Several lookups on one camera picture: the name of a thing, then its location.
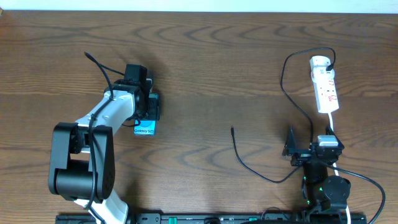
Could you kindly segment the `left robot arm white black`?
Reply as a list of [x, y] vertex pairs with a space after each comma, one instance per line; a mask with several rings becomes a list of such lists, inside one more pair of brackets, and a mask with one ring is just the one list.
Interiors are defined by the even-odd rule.
[[96, 223], [130, 220], [128, 204], [114, 190], [114, 135], [125, 121], [136, 127], [159, 120], [153, 84], [151, 78], [118, 80], [86, 116], [53, 129], [49, 190], [88, 210]]

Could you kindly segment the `blue Galaxy smartphone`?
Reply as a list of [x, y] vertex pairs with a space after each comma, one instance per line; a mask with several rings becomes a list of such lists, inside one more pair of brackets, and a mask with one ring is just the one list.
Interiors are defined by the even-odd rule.
[[135, 121], [134, 134], [138, 136], [153, 136], [155, 134], [156, 121]]

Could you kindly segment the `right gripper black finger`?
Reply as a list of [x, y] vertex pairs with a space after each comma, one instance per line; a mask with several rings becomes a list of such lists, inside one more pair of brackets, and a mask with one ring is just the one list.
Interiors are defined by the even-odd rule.
[[[334, 135], [336, 136], [333, 128], [331, 126], [326, 128], [326, 135]], [[338, 140], [338, 146], [337, 147], [344, 147], [343, 143], [338, 139], [338, 137], [336, 136], [337, 140]]]
[[285, 142], [282, 155], [283, 156], [292, 156], [297, 152], [296, 144], [295, 144], [295, 136], [294, 136], [294, 131], [293, 127], [291, 126], [288, 135], [287, 135], [287, 140]]

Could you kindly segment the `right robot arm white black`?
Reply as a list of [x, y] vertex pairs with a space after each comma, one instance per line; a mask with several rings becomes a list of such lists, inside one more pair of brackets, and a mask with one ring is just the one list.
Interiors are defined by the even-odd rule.
[[339, 175], [328, 174], [328, 166], [337, 162], [344, 148], [327, 127], [326, 134], [319, 135], [307, 149], [300, 149], [290, 128], [282, 155], [291, 157], [292, 166], [303, 168], [302, 192], [308, 208], [301, 212], [301, 217], [306, 222], [318, 221], [322, 216], [338, 219], [346, 210], [351, 183]]

